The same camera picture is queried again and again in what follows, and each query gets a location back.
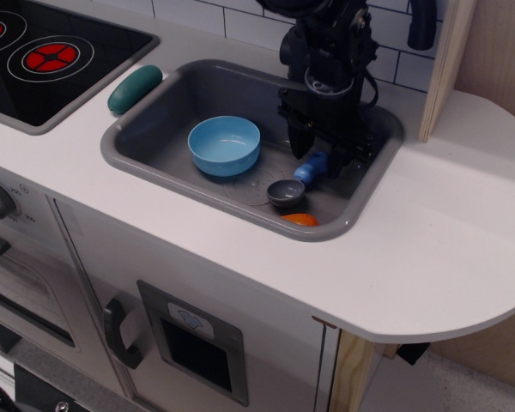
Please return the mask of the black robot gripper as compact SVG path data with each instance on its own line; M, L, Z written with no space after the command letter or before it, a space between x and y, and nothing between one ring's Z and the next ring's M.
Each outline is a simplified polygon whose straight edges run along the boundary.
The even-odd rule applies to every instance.
M357 75L349 89L339 95L287 87L278 90L278 112L288 122L290 148L296 159L306 155L319 138L330 145L327 176L336 179L354 158L368 161L373 157L376 139L361 115L376 105L378 96L363 103L364 82L378 91L368 70Z

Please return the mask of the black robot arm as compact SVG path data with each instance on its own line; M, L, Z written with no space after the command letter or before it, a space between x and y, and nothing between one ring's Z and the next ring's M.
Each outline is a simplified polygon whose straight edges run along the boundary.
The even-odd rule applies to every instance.
M288 122L293 155L300 159L320 138L330 146L331 178L355 159L371 160L377 151L361 113L375 106L361 101L365 82L374 84L367 67L378 43L372 38L371 15L364 1L262 1L261 6L291 18L280 60L299 88L278 92L278 112Z

